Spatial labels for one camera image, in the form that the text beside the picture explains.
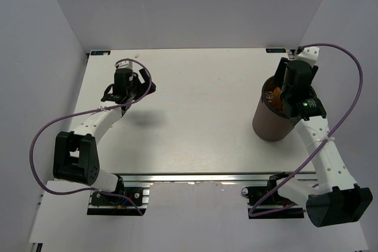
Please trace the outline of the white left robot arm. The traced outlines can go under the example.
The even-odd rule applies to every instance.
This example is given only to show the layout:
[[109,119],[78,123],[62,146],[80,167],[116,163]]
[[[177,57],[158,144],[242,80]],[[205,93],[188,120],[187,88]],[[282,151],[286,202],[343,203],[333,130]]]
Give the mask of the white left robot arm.
[[114,82],[105,89],[98,111],[73,130],[57,135],[53,176],[104,191],[111,204],[122,202],[125,197],[122,179],[100,168],[97,144],[132,103],[155,90],[146,69],[135,72],[131,67],[116,68]]

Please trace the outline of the orange bottle with patterned label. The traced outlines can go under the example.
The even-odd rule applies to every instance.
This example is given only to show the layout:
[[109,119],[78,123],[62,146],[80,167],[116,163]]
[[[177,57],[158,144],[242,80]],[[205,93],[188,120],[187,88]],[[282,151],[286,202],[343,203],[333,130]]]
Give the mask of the orange bottle with patterned label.
[[277,110],[278,112],[284,114],[285,111],[284,111],[284,106],[283,106],[283,102],[281,100],[281,93],[282,93],[282,90],[280,87],[276,87],[274,89],[274,91],[272,92],[272,97],[270,99],[270,104],[271,106]]

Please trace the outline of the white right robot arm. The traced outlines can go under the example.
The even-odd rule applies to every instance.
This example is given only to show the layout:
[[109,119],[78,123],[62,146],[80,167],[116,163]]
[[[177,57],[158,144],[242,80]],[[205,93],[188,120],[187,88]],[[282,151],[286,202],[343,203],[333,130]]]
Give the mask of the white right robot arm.
[[328,128],[326,111],[311,83],[317,67],[289,61],[283,77],[281,100],[285,114],[300,135],[318,178],[313,188],[295,178],[280,179],[267,188],[274,204],[285,199],[306,210],[316,227],[357,222],[373,200],[349,173]]

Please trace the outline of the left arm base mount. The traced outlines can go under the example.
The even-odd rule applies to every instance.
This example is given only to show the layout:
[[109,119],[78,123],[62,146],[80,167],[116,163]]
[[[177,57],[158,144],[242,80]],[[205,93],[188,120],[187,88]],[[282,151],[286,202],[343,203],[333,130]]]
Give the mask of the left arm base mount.
[[141,217],[148,206],[149,190],[149,184],[124,182],[113,193],[95,191],[90,195],[87,215]]

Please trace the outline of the large clear plastic bottle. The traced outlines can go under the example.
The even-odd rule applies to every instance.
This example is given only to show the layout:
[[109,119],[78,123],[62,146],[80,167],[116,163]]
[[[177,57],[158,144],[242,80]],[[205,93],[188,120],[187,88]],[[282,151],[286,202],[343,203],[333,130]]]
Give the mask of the large clear plastic bottle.
[[272,102],[272,101],[274,101],[274,98],[275,98],[275,94],[274,94],[274,92],[272,92],[272,91],[266,91],[266,92],[265,92],[265,99],[266,99],[268,102]]

